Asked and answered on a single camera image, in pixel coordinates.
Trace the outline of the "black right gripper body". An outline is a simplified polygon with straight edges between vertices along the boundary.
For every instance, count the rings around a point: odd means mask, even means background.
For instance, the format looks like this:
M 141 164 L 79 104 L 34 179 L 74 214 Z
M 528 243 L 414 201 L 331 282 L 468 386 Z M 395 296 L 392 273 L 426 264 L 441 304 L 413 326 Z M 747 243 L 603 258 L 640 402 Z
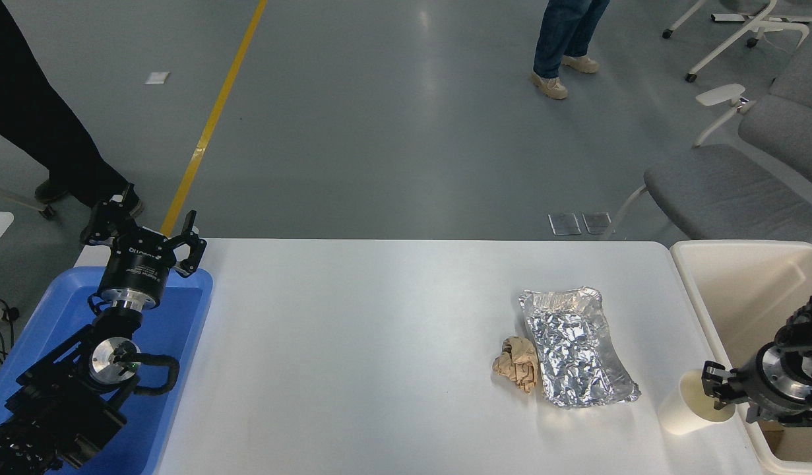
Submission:
M 732 372 L 751 405 L 750 418 L 812 418 L 812 346 L 764 345 Z

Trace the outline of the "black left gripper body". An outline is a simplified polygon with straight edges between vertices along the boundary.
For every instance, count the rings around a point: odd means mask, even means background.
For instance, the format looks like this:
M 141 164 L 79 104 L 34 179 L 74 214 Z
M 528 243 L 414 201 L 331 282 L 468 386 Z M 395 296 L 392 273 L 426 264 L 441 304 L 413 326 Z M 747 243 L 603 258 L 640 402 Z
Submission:
M 114 238 L 98 286 L 101 300 L 113 306 L 158 307 L 175 263 L 162 250 L 165 244 L 164 235 L 148 228 Z

